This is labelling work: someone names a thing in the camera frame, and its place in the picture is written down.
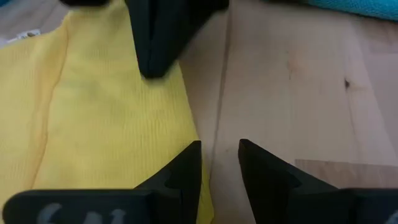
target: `wooden surface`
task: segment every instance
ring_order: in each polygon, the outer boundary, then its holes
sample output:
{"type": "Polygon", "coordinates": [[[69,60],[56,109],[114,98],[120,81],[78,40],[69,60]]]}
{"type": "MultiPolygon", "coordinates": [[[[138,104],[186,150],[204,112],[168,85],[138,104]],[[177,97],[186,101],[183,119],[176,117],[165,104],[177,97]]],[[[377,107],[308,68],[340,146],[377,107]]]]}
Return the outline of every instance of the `wooden surface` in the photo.
{"type": "MultiPolygon", "coordinates": [[[[14,0],[0,8],[0,37],[48,32],[65,13],[55,0],[14,0]]],[[[215,223],[254,223],[240,138],[338,187],[396,186],[379,181],[398,175],[396,23],[232,0],[180,64],[206,152],[215,223]]]]}

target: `yellow cloth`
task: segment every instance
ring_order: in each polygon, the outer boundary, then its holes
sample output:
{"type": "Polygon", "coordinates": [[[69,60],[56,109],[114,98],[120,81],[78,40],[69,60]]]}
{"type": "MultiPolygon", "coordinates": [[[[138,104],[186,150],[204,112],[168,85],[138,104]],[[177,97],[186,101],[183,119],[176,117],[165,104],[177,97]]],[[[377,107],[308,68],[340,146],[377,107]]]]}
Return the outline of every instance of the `yellow cloth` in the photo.
{"type": "MultiPolygon", "coordinates": [[[[140,76],[123,1],[0,50],[0,203],[28,189],[131,189],[197,139],[178,65],[140,76]]],[[[203,171],[197,223],[213,207],[203,171]]]]}

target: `teal cloth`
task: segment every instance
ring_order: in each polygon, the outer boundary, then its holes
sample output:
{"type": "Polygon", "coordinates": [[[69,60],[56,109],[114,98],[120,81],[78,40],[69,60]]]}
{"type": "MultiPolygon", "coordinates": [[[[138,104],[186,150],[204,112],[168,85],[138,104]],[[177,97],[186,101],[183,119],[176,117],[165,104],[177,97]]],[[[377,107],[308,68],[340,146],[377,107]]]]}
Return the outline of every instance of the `teal cloth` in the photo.
{"type": "Polygon", "coordinates": [[[398,21],[398,0],[305,0],[310,5],[398,21]]]}

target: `yellow microfiber towel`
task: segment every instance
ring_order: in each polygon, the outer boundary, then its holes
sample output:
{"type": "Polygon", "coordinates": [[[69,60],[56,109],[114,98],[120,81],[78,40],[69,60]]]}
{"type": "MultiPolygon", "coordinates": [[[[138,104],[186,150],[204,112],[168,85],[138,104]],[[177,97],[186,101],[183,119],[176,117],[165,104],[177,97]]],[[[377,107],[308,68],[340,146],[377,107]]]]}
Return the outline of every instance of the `yellow microfiber towel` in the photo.
{"type": "MultiPolygon", "coordinates": [[[[198,138],[179,66],[142,79],[122,0],[1,49],[0,70],[2,205],[29,189],[131,189],[198,138]]],[[[197,223],[210,223],[202,173],[197,223]]]]}

